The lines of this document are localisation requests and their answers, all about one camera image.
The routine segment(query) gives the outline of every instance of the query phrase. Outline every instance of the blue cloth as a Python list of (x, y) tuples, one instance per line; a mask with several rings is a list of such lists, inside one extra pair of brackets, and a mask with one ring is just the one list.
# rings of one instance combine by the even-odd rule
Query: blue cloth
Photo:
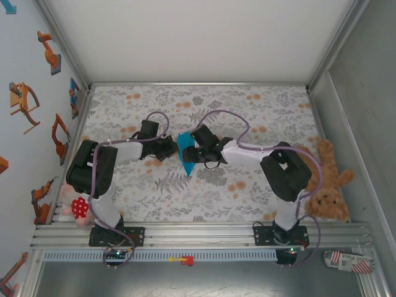
[(177, 143), (178, 143), (179, 149), (180, 149), (179, 157), (180, 157), (181, 163), (183, 164), (183, 167), (186, 170), (187, 175), (190, 176), (195, 164), (194, 163), (186, 163), (183, 161), (183, 150), (186, 147), (195, 146), (196, 142), (191, 137), (190, 133), (185, 132), (183, 134), (179, 134)]

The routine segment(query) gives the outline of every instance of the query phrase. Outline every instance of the red clip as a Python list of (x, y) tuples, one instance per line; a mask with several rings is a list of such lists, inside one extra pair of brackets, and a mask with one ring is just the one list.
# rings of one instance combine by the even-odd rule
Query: red clip
[(193, 266), (194, 265), (194, 257), (192, 256), (182, 256), (183, 259), (180, 263), (181, 265)]

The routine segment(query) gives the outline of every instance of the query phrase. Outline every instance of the aluminum frame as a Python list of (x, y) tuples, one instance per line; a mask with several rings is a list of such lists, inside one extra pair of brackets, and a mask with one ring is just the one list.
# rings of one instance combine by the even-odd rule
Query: aluminum frame
[[(62, 34), (61, 27), (57, 24), (56, 18), (51, 13), (50, 7), (46, 5), (45, 0), (32, 0), (41, 16), (49, 26), (51, 34), (57, 41), (60, 50), (65, 53), (73, 70), (77, 73), (79, 79), (83, 82), (83, 86), (88, 90), (91, 81), (87, 77), (84, 70), (79, 66), (78, 60), (75, 58), (73, 51), (67, 44), (67, 40)], [(312, 89), (322, 73), (328, 68), (334, 56), (338, 53), (343, 42), (351, 32), (355, 23), (357, 23), (360, 15), (363, 13), (365, 7), (370, 0), (355, 0), (348, 11), (344, 20), (341, 22), (334, 39), (332, 40), (328, 50), (319, 63), (314, 75), (309, 84), (309, 89)], [(282, 82), (136, 82), (136, 83), (111, 83), (111, 85), (300, 85)], [(110, 85), (110, 83), (95, 83), (93, 88), (99, 85)], [(66, 160), (67, 168), (71, 162), (71, 155), (74, 155), (77, 149), (82, 128), (85, 124), (85, 118), (89, 110), (92, 96), (84, 100), (84, 106), (80, 112), (80, 123), (71, 143), (71, 152), (69, 158)], [(315, 108), (312, 109), (314, 117), (317, 122), (317, 127), (320, 134), (323, 130), (320, 125), (320, 120), (317, 116)], [(47, 223), (51, 223), (54, 219), (56, 211), (56, 202), (52, 204), (50, 215)], [(251, 228), (251, 223), (126, 223), (127, 226), (144, 226), (146, 230), (146, 239), (144, 249), (255, 249), (254, 237)], [(317, 241), (316, 226), (311, 222), (304, 222), (307, 226), (309, 234), (311, 235), (311, 246)], [(28, 274), (26, 280), (23, 282), (22, 289), (16, 296), (33, 296), (36, 284), (40, 281), (40, 270), (43, 263), (44, 251), (47, 249), (64, 249), (66, 246), (69, 249), (90, 249), (88, 247), (88, 236), (91, 226), (86, 226), (83, 229), (75, 227), (74, 223), (53, 222), (52, 225), (37, 226), (35, 234), (31, 243), (30, 260), (28, 263)], [(376, 251), (372, 246), (371, 234), (369, 228), (361, 223), (340, 224), (331, 222), (321, 222), (323, 231), (322, 244), (323, 248), (339, 248), (351, 247), (353, 251), (363, 252), (365, 254), (371, 253), (376, 261), (377, 268), (372, 275), (358, 276), (362, 287), (363, 296), (390, 296), (387, 284), (384, 283), (383, 271), (381, 265), (376, 257)]]

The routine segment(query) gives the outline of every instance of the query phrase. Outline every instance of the pink stuffed toy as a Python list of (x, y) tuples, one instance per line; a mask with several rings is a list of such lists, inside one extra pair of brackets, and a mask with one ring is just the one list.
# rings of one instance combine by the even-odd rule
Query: pink stuffed toy
[(73, 215), (78, 227), (87, 225), (94, 219), (87, 201), (81, 194), (75, 192), (70, 184), (63, 184), (59, 193), (61, 202), (67, 206), (62, 211), (63, 215)]

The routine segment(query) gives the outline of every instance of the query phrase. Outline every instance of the white wall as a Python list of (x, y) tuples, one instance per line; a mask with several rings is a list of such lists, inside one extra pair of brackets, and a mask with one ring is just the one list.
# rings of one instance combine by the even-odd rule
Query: white wall
[(308, 83), (353, 0), (46, 0), (94, 82)]
[[(60, 178), (64, 167), (59, 165), (51, 128), (55, 113), (63, 118), (73, 137), (78, 118), (71, 119), (69, 104), (71, 68), (62, 57), (61, 72), (51, 76), (50, 65), (44, 57), (44, 46), (37, 40), (37, 31), (48, 33), (31, 1), (12, 0), (17, 6), (16, 15), (6, 15), (0, 7), (0, 156), (8, 160), (9, 168), (0, 174), (0, 277), (20, 259), (30, 245), (35, 229), (35, 214), (31, 190), (39, 189), (55, 175)], [(49, 41), (55, 53), (59, 49)], [(40, 107), (31, 112), (41, 123), (27, 134), (31, 125), (19, 112), (10, 112), (9, 83), (25, 82), (36, 93)], [(28, 96), (29, 107), (33, 99)], [(66, 135), (58, 128), (58, 139), (66, 142)], [(51, 193), (43, 199), (51, 202), (58, 192), (60, 178), (55, 181)]]

